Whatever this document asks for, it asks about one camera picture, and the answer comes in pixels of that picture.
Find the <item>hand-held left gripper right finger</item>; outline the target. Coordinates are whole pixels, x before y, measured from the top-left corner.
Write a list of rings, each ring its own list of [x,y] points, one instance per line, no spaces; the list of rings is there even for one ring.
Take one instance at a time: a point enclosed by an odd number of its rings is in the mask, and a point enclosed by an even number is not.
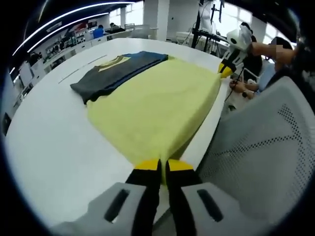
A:
[[[179,236],[246,236],[247,219],[239,204],[209,182],[193,166],[169,159],[165,166],[170,210]]]

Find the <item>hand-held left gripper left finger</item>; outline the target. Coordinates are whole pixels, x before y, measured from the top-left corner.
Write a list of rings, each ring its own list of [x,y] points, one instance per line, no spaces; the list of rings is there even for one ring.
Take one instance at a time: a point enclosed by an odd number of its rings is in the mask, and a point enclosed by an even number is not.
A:
[[[73,222],[52,228],[55,236],[150,236],[159,205],[161,161],[136,165],[125,182],[117,182],[88,204]]]

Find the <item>person's right hand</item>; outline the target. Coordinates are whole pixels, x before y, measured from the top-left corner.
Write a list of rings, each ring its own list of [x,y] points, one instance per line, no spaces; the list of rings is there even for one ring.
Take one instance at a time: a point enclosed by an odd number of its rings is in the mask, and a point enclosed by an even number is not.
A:
[[[247,52],[254,56],[264,56],[267,52],[269,45],[259,42],[252,42],[248,47]]]

